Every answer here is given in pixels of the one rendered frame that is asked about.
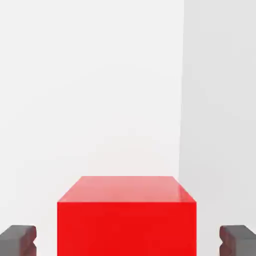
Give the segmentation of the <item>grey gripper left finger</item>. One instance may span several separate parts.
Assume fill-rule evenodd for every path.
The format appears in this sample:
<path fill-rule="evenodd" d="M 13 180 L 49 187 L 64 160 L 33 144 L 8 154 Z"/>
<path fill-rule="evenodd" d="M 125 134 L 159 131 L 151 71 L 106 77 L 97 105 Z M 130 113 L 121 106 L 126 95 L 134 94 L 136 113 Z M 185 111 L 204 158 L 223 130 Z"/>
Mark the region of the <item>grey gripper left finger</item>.
<path fill-rule="evenodd" d="M 0 256 L 37 256 L 34 225 L 11 225 L 0 234 Z"/>

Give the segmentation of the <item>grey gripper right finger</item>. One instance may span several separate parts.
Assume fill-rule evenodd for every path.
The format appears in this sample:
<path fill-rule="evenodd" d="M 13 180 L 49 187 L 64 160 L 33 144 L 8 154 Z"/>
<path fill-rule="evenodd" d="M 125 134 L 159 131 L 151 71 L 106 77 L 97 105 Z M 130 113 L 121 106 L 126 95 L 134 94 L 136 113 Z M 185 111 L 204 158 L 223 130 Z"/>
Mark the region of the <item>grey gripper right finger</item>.
<path fill-rule="evenodd" d="M 256 234 L 245 225 L 222 225 L 219 256 L 256 256 Z"/>

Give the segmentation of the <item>small red cube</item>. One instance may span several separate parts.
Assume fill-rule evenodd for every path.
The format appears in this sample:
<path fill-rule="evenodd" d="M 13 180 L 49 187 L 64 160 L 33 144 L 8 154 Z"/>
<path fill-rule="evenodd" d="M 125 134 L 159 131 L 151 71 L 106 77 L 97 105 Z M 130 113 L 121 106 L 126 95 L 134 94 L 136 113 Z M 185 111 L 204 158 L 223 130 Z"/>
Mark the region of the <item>small red cube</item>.
<path fill-rule="evenodd" d="M 83 176 L 57 202 L 57 256 L 197 256 L 197 203 L 171 176 Z"/>

